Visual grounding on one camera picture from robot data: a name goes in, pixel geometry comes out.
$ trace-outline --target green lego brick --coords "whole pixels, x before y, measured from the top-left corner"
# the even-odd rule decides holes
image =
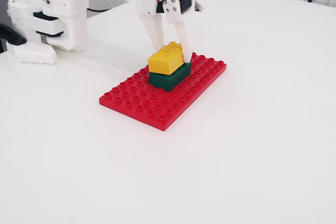
[[[191,74],[191,62],[184,63],[170,76],[160,73],[149,73],[149,84],[169,92]]]

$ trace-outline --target red lego baseplate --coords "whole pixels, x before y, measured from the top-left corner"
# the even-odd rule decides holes
[[[171,92],[149,84],[147,66],[105,93],[99,102],[165,131],[225,70],[223,61],[194,53],[191,74]]]

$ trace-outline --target table surface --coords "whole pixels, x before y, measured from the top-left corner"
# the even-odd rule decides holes
[[[1,223],[336,222],[336,8],[199,1],[228,67],[166,132],[99,105],[154,51],[134,2],[54,66],[0,55]]]

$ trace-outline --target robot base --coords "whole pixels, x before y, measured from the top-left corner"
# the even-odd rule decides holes
[[[20,46],[14,46],[7,42],[7,49],[14,54],[19,62],[28,63],[47,63],[54,64],[57,62],[57,55],[51,45],[42,42],[27,42]]]

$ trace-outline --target black cable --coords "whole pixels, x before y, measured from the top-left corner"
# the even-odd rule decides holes
[[[103,12],[106,12],[107,10],[110,10],[110,9],[106,9],[106,10],[94,10],[94,9],[91,9],[91,8],[87,8],[87,10],[89,10],[91,12],[95,12],[95,13],[103,13]]]

